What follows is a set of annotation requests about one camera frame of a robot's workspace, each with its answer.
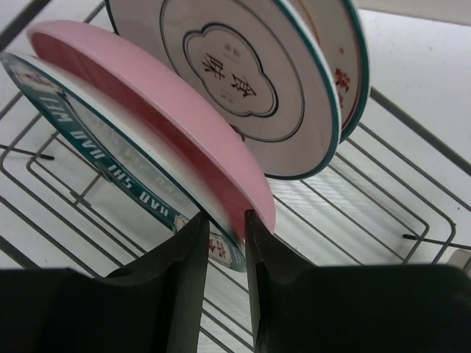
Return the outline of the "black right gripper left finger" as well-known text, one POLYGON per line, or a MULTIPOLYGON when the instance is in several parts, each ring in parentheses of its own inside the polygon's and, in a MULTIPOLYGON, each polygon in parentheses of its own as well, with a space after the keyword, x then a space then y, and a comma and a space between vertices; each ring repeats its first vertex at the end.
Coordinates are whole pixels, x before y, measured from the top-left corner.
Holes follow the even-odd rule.
POLYGON ((3 352, 195 352, 210 224, 173 237, 105 277, 70 268, 1 272, 3 352))

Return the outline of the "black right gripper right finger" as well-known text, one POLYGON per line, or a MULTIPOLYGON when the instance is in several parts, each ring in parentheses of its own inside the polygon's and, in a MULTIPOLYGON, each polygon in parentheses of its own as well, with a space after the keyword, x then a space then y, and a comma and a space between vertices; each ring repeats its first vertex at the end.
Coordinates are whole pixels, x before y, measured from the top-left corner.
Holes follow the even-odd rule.
POLYGON ((245 213, 257 352, 468 352, 470 278, 449 265, 317 266, 245 213))

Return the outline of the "green rimmed white plate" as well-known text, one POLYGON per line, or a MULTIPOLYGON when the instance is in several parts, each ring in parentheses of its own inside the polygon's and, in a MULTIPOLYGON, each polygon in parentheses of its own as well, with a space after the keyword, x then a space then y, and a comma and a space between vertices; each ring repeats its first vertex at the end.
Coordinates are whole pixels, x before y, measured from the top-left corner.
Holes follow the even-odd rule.
POLYGON ((177 232, 199 211, 210 218, 209 256, 237 272, 246 260, 227 215, 162 138, 83 79, 30 54, 4 52, 17 88, 108 181, 177 232))

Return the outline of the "pink plastic plate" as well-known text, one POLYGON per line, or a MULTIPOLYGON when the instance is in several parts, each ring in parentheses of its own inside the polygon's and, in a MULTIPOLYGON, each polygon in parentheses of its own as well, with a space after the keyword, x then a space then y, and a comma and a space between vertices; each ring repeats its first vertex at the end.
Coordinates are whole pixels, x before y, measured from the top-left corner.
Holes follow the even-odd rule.
POLYGON ((257 161, 219 113, 175 72, 135 44, 75 21, 44 21, 27 35, 36 55, 135 113, 196 172, 245 238, 254 210, 275 231, 275 203, 257 161))

